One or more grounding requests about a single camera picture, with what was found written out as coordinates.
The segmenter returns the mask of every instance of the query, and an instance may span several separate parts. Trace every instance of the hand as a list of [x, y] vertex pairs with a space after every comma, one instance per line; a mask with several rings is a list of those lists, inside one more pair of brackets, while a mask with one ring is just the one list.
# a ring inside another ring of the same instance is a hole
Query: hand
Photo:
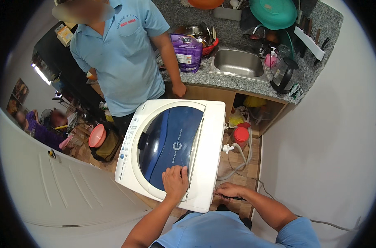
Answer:
[[247, 188], [245, 186], [236, 185], [230, 182], [222, 183], [218, 186], [217, 189], [214, 190], [214, 193], [217, 194], [220, 198], [223, 198], [224, 196], [229, 197], [243, 197], [247, 191]]
[[182, 82], [173, 84], [173, 94], [177, 97], [183, 97], [186, 91], [187, 87]]
[[166, 199], [177, 205], [188, 189], [188, 167], [172, 166], [162, 173]]

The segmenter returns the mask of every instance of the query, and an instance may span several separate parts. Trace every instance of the green plastic lid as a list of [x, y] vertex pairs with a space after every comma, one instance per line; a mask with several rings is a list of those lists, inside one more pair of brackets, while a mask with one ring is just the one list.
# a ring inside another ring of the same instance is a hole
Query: green plastic lid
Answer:
[[250, 0], [250, 10], [271, 30], [288, 28], [297, 19], [297, 9], [292, 0]]

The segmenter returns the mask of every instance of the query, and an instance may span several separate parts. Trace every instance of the washing machine lid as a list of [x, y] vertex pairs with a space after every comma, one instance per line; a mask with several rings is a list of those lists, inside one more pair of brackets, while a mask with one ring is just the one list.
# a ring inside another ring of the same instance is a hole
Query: washing machine lid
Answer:
[[162, 173], [166, 168], [190, 166], [194, 139], [202, 118], [203, 111], [197, 108], [171, 107], [157, 115], [141, 133], [137, 145], [140, 150], [138, 164], [152, 186], [164, 191]]

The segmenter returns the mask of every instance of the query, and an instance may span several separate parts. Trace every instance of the man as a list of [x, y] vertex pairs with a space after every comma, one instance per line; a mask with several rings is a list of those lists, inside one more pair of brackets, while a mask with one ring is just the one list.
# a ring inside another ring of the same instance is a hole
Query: man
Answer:
[[186, 92], [167, 30], [170, 26], [150, 0], [97, 0], [115, 9], [99, 23], [79, 24], [70, 51], [79, 67], [98, 79], [109, 111], [125, 135], [136, 108], [148, 99], [165, 98], [150, 40], [169, 72], [173, 93]]
[[188, 189], [187, 167], [167, 168], [162, 179], [166, 191], [165, 199], [137, 223], [122, 248], [320, 247], [309, 219], [297, 218], [280, 202], [229, 182], [221, 184], [214, 191], [215, 194], [243, 197], [249, 201], [262, 219], [279, 232], [276, 244], [255, 236], [240, 221], [239, 216], [231, 211], [189, 213], [177, 221], [169, 232], [160, 236], [171, 211]]

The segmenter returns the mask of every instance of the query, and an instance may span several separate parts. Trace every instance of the pink bowl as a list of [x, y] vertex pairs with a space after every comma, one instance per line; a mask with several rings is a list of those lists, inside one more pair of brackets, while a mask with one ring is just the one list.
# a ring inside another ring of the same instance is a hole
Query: pink bowl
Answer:
[[106, 139], [107, 132], [103, 124], [97, 125], [89, 136], [90, 147], [100, 147]]

